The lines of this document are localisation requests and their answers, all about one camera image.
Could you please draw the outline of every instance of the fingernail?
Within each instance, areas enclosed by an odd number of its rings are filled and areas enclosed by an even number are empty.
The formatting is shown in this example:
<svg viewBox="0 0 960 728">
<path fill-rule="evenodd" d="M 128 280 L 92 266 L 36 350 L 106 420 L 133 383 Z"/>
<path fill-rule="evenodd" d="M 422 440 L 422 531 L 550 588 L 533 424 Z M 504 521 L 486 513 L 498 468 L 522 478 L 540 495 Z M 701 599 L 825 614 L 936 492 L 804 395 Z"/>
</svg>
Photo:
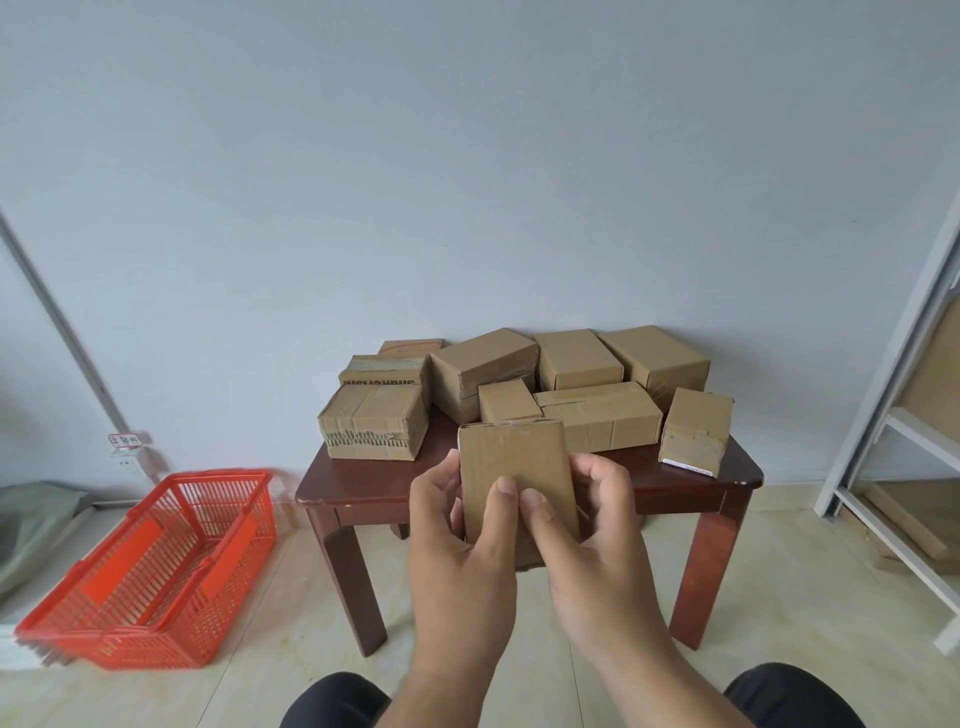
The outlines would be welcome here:
<svg viewBox="0 0 960 728">
<path fill-rule="evenodd" d="M 523 491 L 523 493 L 520 494 L 520 498 L 531 508 L 536 508 L 546 501 L 546 498 L 543 497 L 543 493 L 534 488 L 527 488 L 525 491 Z"/>
<path fill-rule="evenodd" d="M 513 478 L 501 475 L 496 479 L 494 485 L 500 493 L 506 493 L 508 496 L 516 496 L 516 483 L 514 483 Z"/>
</svg>

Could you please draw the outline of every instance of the floor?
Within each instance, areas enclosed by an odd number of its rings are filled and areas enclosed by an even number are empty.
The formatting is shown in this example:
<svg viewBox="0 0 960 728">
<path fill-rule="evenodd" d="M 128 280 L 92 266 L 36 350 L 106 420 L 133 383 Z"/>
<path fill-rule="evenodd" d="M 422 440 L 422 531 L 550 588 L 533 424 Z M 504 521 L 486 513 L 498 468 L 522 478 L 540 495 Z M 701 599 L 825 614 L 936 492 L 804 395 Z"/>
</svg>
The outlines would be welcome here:
<svg viewBox="0 0 960 728">
<path fill-rule="evenodd" d="M 644 529 L 664 611 L 695 523 L 695 516 L 662 516 Z M 301 691 L 335 670 L 363 673 L 394 691 L 414 638 L 406 544 L 386 526 L 358 532 L 390 634 L 370 659 L 356 650 L 313 534 L 301 529 L 277 545 L 211 666 L 0 673 L 0 726 L 273 726 Z M 872 569 L 871 557 L 842 523 L 810 511 L 751 512 L 704 644 L 685 654 L 718 687 L 746 667 L 784 661 L 834 686 L 868 726 L 955 725 L 960 660 L 931 643 L 948 610 L 912 576 Z M 621 725 L 553 617 L 544 570 L 519 577 L 516 630 L 483 725 Z"/>
</svg>

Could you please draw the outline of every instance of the dark brown table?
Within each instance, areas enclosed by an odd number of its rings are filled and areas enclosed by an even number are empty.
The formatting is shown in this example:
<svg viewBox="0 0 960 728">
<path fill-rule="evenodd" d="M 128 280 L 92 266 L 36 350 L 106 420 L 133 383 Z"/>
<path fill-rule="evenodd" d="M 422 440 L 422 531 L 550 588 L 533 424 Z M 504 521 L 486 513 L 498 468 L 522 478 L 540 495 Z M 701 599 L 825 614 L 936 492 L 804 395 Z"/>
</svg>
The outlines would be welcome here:
<svg viewBox="0 0 960 728">
<path fill-rule="evenodd" d="M 320 448 L 297 489 L 333 583 L 365 657 L 387 641 L 355 525 L 388 524 L 407 534 L 410 481 L 444 459 L 457 445 L 457 425 L 436 407 L 420 454 L 413 462 L 334 460 Z M 657 462 L 659 446 L 604 452 L 630 471 L 640 514 L 700 513 L 670 632 L 696 649 L 733 553 L 750 496 L 763 472 L 731 437 L 716 479 Z"/>
</svg>

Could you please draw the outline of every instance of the black pants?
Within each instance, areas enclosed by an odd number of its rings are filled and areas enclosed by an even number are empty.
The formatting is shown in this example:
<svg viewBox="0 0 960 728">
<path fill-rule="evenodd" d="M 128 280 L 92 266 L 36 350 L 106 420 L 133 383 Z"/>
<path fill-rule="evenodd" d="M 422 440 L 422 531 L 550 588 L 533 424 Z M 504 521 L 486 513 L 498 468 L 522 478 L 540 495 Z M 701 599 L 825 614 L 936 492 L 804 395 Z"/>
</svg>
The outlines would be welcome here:
<svg viewBox="0 0 960 728">
<path fill-rule="evenodd" d="M 792 665 L 748 669 L 724 695 L 757 728 L 864 728 L 842 697 Z M 386 693 L 366 678 L 336 672 L 307 688 L 280 728 L 370 728 L 388 705 Z"/>
</svg>

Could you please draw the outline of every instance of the wall socket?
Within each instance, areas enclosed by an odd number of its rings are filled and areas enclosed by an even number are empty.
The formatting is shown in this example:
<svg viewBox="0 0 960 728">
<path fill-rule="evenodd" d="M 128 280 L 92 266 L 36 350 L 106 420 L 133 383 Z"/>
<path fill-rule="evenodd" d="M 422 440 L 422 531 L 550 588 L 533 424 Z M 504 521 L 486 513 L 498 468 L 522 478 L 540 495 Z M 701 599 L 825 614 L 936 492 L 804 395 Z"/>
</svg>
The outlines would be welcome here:
<svg viewBox="0 0 960 728">
<path fill-rule="evenodd" d="M 124 475 L 131 485 L 150 485 L 159 482 L 156 462 L 146 447 L 115 449 L 110 454 L 114 467 Z"/>
</svg>

